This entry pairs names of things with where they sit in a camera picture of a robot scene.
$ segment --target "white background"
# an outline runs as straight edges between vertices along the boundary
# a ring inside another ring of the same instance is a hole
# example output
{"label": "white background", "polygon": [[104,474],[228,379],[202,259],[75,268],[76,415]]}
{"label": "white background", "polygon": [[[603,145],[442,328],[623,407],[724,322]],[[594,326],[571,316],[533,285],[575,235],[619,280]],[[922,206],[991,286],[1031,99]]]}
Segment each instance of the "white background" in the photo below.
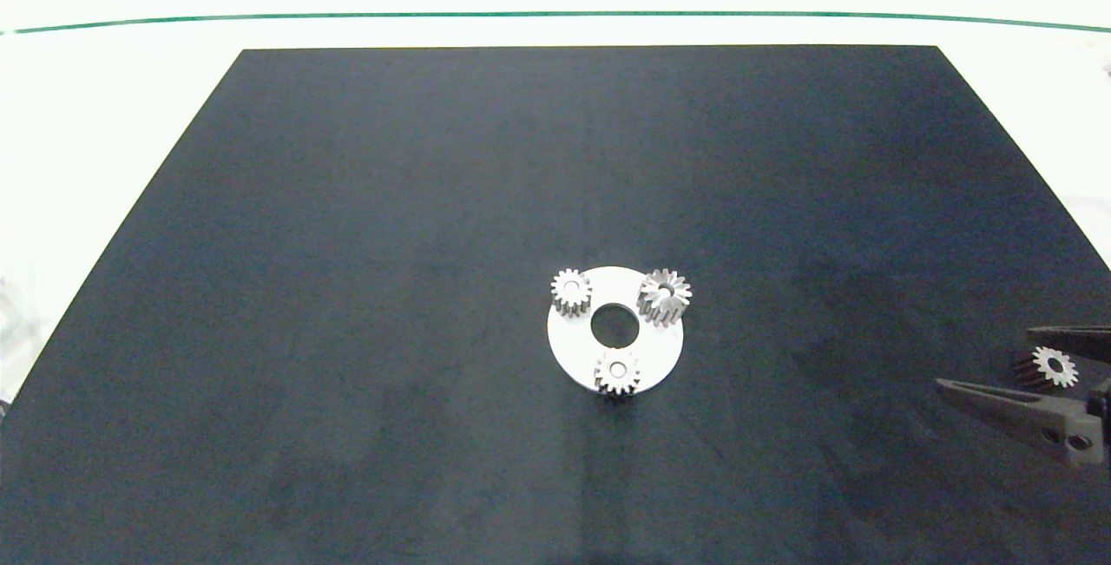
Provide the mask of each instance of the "white background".
{"label": "white background", "polygon": [[243,48],[937,44],[1111,261],[1111,33],[860,18],[434,18],[178,22],[171,16],[513,10],[948,14],[1111,27],[1111,0],[0,0],[0,398],[33,360]]}

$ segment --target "green line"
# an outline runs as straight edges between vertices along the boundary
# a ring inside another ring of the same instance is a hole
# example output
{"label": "green line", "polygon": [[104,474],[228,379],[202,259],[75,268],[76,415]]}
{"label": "green line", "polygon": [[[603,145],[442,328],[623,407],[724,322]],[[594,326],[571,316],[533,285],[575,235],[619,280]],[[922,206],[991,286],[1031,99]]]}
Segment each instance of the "green line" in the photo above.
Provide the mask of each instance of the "green line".
{"label": "green line", "polygon": [[40,31],[63,31],[67,29],[92,29],[94,27],[119,27],[121,24],[154,24],[159,22],[211,22],[212,20],[266,20],[291,18],[543,18],[543,17],[643,17],[643,16],[741,16],[741,17],[803,17],[803,18],[893,18],[909,20],[944,20],[944,22],[980,22],[987,24],[1010,24],[1014,27],[1039,27],[1043,29],[1071,29],[1074,31],[1097,31],[1111,33],[1111,27],[1092,24],[1069,24],[1065,22],[1037,22],[1037,20],[1011,20],[1008,18],[978,18],[974,16],[939,14],[889,14],[871,11],[730,11],[730,10],[635,10],[635,11],[350,11],[350,12],[303,12],[302,14],[214,14],[214,16],[167,16],[160,18],[131,18],[126,20],[102,20],[102,22],[79,22],[74,24],[52,24],[49,27],[27,27],[12,29],[11,33],[37,33]]}

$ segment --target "dark table surface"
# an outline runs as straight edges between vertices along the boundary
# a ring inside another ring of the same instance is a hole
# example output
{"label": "dark table surface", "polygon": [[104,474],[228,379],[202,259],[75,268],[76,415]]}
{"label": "dark table surface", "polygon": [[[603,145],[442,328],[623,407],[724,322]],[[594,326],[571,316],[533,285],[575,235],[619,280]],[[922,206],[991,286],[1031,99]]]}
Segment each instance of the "dark table surface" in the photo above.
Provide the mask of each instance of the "dark table surface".
{"label": "dark table surface", "polygon": [[[600,264],[694,291],[623,404],[544,332]],[[1109,278],[935,48],[244,51],[9,412],[0,561],[1102,564],[1107,468],[932,380]]]}

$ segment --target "washer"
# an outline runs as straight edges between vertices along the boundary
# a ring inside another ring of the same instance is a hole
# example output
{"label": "washer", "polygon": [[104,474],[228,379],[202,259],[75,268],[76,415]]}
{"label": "washer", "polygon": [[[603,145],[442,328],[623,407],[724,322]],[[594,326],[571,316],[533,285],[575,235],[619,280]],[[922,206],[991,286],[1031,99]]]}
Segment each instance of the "washer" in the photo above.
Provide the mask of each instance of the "washer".
{"label": "washer", "polygon": [[593,289],[590,309],[583,316],[563,316],[554,307],[548,309],[548,343],[552,354],[563,372],[582,384],[591,392],[598,392],[594,386],[594,366],[608,351],[595,339],[590,321],[599,309],[607,304],[619,304],[631,313],[640,325],[640,331],[633,343],[621,349],[635,356],[640,364],[640,384],[633,394],[657,386],[679,363],[679,352],[683,347],[683,321],[680,319],[669,326],[655,326],[638,315],[637,299],[644,273],[621,265],[602,265],[600,269],[589,269],[583,275],[590,280]]}

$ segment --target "spur gear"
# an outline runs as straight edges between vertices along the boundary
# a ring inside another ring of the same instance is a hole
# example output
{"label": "spur gear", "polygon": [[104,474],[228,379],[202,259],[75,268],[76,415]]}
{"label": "spur gear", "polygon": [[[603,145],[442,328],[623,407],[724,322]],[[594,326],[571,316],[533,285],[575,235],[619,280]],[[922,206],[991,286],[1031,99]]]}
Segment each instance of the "spur gear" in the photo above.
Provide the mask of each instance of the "spur gear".
{"label": "spur gear", "polygon": [[1072,387],[1080,380],[1069,355],[1044,346],[1035,347],[1030,356],[1018,360],[1012,367],[1019,383],[1033,391]]}
{"label": "spur gear", "polygon": [[592,293],[589,278],[567,269],[552,280],[552,304],[564,316],[575,316],[590,309]]}
{"label": "spur gear", "polygon": [[631,396],[640,386],[640,364],[629,351],[607,351],[594,364],[594,387],[600,394]]}
{"label": "spur gear", "polygon": [[683,315],[687,305],[691,304],[690,299],[691,285],[687,283],[687,276],[679,276],[678,272],[669,269],[657,269],[641,281],[637,305],[644,320],[655,326],[668,326]]}

